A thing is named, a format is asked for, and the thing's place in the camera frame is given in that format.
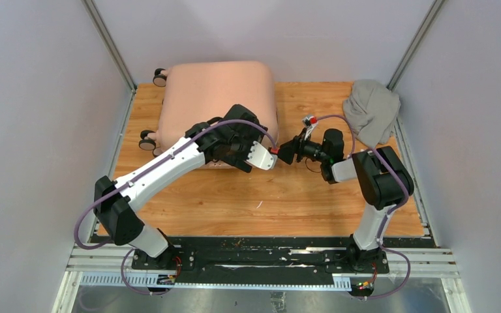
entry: gray wall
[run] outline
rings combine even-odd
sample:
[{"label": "gray wall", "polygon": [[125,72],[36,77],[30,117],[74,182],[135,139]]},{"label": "gray wall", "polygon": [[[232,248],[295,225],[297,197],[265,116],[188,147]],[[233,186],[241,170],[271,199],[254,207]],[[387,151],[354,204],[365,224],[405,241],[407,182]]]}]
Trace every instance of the gray wall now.
[{"label": "gray wall", "polygon": [[280,81],[387,83],[433,0],[96,0],[130,73],[255,59]]},{"label": "gray wall", "polygon": [[49,312],[129,94],[81,1],[0,1],[0,312]]},{"label": "gray wall", "polygon": [[435,231],[501,312],[501,1],[448,1],[397,91]]}]

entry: black wheel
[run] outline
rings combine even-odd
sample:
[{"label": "black wheel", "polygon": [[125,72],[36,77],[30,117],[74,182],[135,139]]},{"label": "black wheel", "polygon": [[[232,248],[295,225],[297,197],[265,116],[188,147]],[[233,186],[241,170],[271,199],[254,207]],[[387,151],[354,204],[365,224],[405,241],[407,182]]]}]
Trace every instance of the black wheel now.
[{"label": "black wheel", "polygon": [[165,87],[166,86],[166,76],[164,76],[162,74],[155,75],[155,77],[153,78],[153,83],[157,87]]},{"label": "black wheel", "polygon": [[154,150],[156,147],[157,147],[157,144],[155,143],[154,140],[143,139],[143,140],[139,141],[139,148],[141,148],[145,151]]},{"label": "black wheel", "polygon": [[152,134],[152,133],[154,133],[152,130],[145,129],[141,132],[139,137],[141,137],[141,139],[145,139],[145,137],[147,137],[149,134]]},{"label": "black wheel", "polygon": [[160,72],[162,72],[163,70],[164,70],[163,68],[157,68],[157,69],[155,70],[155,76],[156,76],[156,75],[160,75]]}]

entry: folded gray cloth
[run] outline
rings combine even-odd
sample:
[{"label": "folded gray cloth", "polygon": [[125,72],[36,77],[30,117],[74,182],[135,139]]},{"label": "folded gray cloth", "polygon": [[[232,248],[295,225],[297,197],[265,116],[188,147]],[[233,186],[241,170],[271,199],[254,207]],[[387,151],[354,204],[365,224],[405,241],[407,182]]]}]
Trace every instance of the folded gray cloth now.
[{"label": "folded gray cloth", "polygon": [[358,140],[368,147],[387,143],[401,102],[396,93],[375,80],[357,80],[342,110]]}]

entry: suitcase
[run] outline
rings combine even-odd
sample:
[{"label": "suitcase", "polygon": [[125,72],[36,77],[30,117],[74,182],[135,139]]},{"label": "suitcase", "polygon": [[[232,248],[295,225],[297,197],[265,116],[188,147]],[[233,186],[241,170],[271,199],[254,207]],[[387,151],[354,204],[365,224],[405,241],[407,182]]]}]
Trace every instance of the suitcase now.
[{"label": "suitcase", "polygon": [[[166,88],[159,127],[144,130],[140,147],[158,156],[173,146],[196,123],[222,117],[234,104],[256,114],[260,124],[277,140],[279,126],[274,81],[270,69],[256,61],[188,63],[159,68],[153,83]],[[263,144],[270,147],[264,137]],[[223,162],[208,167],[229,167]]]}]

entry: wood grain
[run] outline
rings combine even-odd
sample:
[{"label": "wood grain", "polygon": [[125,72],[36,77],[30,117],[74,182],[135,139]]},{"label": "wood grain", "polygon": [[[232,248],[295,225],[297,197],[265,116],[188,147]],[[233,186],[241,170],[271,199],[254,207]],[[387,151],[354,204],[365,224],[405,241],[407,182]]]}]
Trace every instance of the wood grain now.
[{"label": "wood grain", "polygon": [[[280,138],[299,134],[302,117],[342,114],[342,101],[352,83],[276,83]],[[138,147],[143,129],[157,128],[164,89],[141,84],[137,90],[116,166],[115,177],[149,162],[153,156]],[[320,141],[324,130],[343,131],[345,153],[350,131],[343,121],[327,119],[314,131]],[[388,143],[397,150],[395,138]],[[357,142],[356,149],[365,146]],[[309,162],[317,170],[317,163]],[[194,170],[158,193],[139,212],[141,219],[168,235],[348,236],[357,227],[365,200],[357,181],[329,185],[304,162],[278,162],[271,171],[244,173],[235,169]],[[395,213],[389,236],[421,236],[423,228],[413,200]]]}]

